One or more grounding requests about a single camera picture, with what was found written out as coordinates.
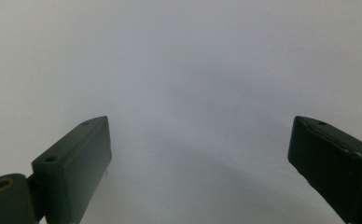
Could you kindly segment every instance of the mounting hole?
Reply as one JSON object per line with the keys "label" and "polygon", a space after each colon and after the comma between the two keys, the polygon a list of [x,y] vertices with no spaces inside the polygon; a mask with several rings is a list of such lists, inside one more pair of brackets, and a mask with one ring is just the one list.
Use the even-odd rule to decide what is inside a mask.
{"label": "mounting hole", "polygon": [[57,158],[56,157],[48,157],[45,162],[53,162],[53,161],[56,161]]}
{"label": "mounting hole", "polygon": [[9,188],[12,184],[13,179],[11,178],[0,179],[0,191]]}

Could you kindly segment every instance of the white surface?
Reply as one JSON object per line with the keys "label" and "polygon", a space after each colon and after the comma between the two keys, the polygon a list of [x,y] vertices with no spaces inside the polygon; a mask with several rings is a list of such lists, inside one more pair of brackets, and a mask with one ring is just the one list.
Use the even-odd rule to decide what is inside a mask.
{"label": "white surface", "polygon": [[362,1],[0,1],[0,175],[102,115],[82,223],[342,223],[286,153],[296,115],[362,140]]}

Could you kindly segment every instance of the screw hole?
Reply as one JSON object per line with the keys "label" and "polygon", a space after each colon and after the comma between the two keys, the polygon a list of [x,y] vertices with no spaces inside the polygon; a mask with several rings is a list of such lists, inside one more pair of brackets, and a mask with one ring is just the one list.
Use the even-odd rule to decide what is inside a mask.
{"label": "screw hole", "polygon": [[56,157],[48,157],[45,162],[53,162],[53,161],[56,161],[57,158]]}
{"label": "screw hole", "polygon": [[0,180],[0,191],[9,188],[13,184],[13,179],[6,178]]}

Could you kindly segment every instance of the white backdrop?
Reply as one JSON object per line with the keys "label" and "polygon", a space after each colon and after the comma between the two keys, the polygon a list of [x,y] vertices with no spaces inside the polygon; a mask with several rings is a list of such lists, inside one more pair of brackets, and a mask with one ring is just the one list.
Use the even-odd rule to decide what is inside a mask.
{"label": "white backdrop", "polygon": [[296,115],[362,140],[362,1],[0,1],[0,175],[102,115],[82,223],[340,224],[286,153]]}

